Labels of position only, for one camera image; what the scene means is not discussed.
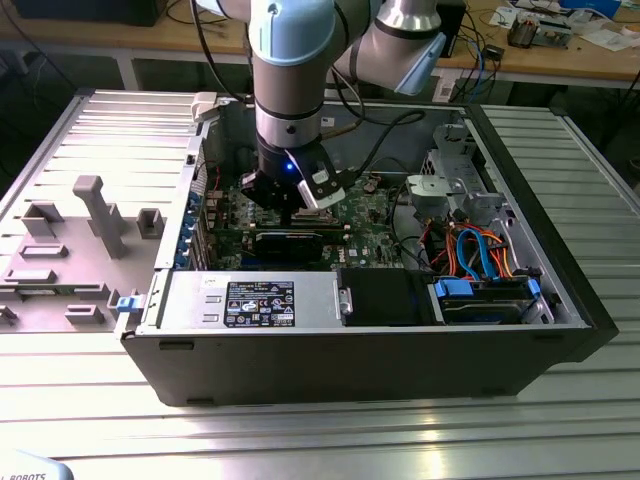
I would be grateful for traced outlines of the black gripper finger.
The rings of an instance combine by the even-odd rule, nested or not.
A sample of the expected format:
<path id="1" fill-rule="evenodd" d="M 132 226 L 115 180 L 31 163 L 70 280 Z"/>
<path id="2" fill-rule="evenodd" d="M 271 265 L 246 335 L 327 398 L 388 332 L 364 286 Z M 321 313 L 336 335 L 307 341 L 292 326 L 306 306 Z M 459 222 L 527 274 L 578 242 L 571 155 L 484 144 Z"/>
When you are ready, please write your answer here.
<path id="1" fill-rule="evenodd" d="M 288 186 L 285 189 L 285 225 L 292 223 L 292 216 L 300 209 L 306 209 L 307 204 L 295 186 Z"/>
<path id="2" fill-rule="evenodd" d="M 245 174 L 241 178 L 241 193 L 265 210 L 279 214 L 280 225 L 288 224 L 288 194 L 262 171 Z"/>

